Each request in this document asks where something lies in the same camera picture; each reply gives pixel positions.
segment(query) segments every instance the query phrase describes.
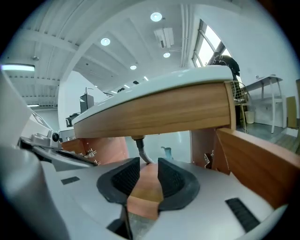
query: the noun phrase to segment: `black rubber pad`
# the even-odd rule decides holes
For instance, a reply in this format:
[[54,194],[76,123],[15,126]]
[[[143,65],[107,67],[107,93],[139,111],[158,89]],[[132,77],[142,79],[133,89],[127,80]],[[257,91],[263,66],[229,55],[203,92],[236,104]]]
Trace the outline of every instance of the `black rubber pad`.
[[228,207],[231,209],[237,220],[240,222],[245,232],[251,231],[260,222],[245,206],[245,204],[239,198],[232,198],[225,201]]
[[140,158],[135,157],[98,178],[98,191],[110,203],[119,203],[125,206],[127,198],[140,178]]
[[199,182],[192,173],[163,158],[158,159],[158,180],[164,195],[159,211],[184,208],[194,200],[200,189]]
[[79,180],[80,179],[78,177],[71,177],[71,178],[63,179],[63,180],[61,180],[61,182],[62,182],[63,185],[66,185],[66,184],[76,182],[76,181],[79,181]]

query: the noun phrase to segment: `wooden block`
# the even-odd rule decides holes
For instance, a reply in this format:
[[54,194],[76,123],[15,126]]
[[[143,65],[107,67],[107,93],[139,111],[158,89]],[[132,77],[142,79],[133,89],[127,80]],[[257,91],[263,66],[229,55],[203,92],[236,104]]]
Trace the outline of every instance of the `wooden block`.
[[82,153],[82,155],[86,155],[86,150],[83,145],[83,141],[81,139],[74,139],[66,142],[62,142],[61,146],[64,150],[72,152],[74,151],[76,154]]
[[193,164],[204,168],[206,165],[204,154],[212,153],[212,150],[214,149],[215,129],[198,129],[190,131],[190,134]]
[[140,178],[127,199],[127,210],[156,220],[158,205],[163,199],[163,191],[158,180],[158,164],[148,164],[140,171]]
[[230,111],[230,128],[231,130],[236,130],[236,117],[235,117],[235,105],[233,99],[233,91],[230,82],[225,82],[225,87],[227,91],[229,111]]
[[214,157],[212,161],[212,169],[227,175],[230,174],[226,156],[217,134],[215,134],[214,137]]
[[171,89],[98,112],[74,125],[77,138],[169,133],[230,124],[223,82]]
[[254,136],[221,128],[216,131],[229,168],[246,187],[278,208],[289,202],[300,175],[300,157]]
[[89,159],[96,160],[101,165],[119,162],[129,157],[125,137],[83,138],[82,142],[86,152],[89,149],[97,151],[95,156]]
[[295,96],[286,98],[286,109],[287,109],[287,127],[297,127],[297,108]]

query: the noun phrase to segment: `wooden cabinet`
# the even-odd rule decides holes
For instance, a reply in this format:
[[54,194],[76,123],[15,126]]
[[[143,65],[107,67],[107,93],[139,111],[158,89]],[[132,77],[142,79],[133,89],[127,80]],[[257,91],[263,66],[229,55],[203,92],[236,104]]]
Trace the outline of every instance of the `wooden cabinet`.
[[97,151],[91,161],[100,162],[101,165],[122,161],[128,158],[128,150],[124,137],[110,138],[79,138],[63,142],[62,147],[67,151],[74,151],[79,154],[87,155],[92,149]]

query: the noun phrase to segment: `recessed light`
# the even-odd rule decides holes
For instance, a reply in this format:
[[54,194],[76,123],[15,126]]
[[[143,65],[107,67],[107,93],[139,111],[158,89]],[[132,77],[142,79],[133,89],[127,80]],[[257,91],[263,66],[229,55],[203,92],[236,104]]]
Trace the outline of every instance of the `recessed light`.
[[34,72],[34,65],[26,64],[4,64],[1,65],[2,70],[19,70],[19,71],[31,71]]
[[38,107],[39,106],[39,104],[29,104],[29,105],[27,105],[28,107]]
[[161,20],[162,15],[160,13],[152,13],[150,16],[151,20],[154,22],[158,22]]
[[171,54],[169,52],[164,53],[164,58],[168,58]]
[[101,44],[103,45],[103,46],[107,46],[107,45],[109,45],[111,43],[111,41],[108,39],[108,38],[103,38],[103,39],[101,39]]

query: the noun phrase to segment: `white pipe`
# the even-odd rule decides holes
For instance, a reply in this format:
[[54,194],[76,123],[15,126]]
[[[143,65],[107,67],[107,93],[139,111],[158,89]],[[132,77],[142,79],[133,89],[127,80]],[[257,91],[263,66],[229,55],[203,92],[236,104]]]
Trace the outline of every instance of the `white pipe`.
[[182,43],[181,43],[181,62],[180,62],[180,67],[182,67],[183,64],[183,48],[184,48],[184,9],[183,9],[183,5],[180,4],[180,8],[181,8],[181,21],[182,21]]
[[187,65],[188,61],[192,58],[190,55],[191,53],[191,39],[193,35],[193,29],[194,29],[194,11],[193,11],[193,5],[189,5],[189,18],[188,18],[188,34],[187,34],[187,50],[186,50],[186,63]]
[[139,154],[140,154],[140,157],[142,158],[142,160],[144,160],[146,163],[154,163],[154,161],[150,157],[147,156],[144,148],[139,149]]
[[186,58],[187,58],[187,46],[188,46],[188,6],[186,5],[185,9],[185,31],[184,31],[184,52],[183,52],[183,63],[182,66],[185,67],[186,65]]

